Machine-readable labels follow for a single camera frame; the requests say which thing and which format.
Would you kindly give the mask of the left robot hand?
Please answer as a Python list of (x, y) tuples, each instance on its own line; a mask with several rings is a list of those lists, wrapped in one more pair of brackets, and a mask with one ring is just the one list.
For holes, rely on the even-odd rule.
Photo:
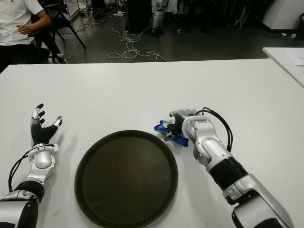
[(44, 104), (36, 106), (31, 116), (30, 132), (32, 147), (38, 144), (48, 144), (63, 123), (63, 117), (59, 116), (51, 126), (42, 127), (45, 121), (41, 118), (45, 114), (45, 111), (41, 111), (43, 107)]

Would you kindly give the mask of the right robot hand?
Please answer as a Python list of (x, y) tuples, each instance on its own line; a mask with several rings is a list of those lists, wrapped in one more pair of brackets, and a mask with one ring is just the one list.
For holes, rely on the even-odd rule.
[(174, 136), (182, 134), (182, 124), (184, 123), (185, 119), (194, 116), (195, 113), (195, 110), (190, 109), (171, 111), (169, 113), (169, 117), (174, 117), (174, 122), (167, 125), (170, 132), (165, 134), (164, 140), (167, 142), (170, 141)]

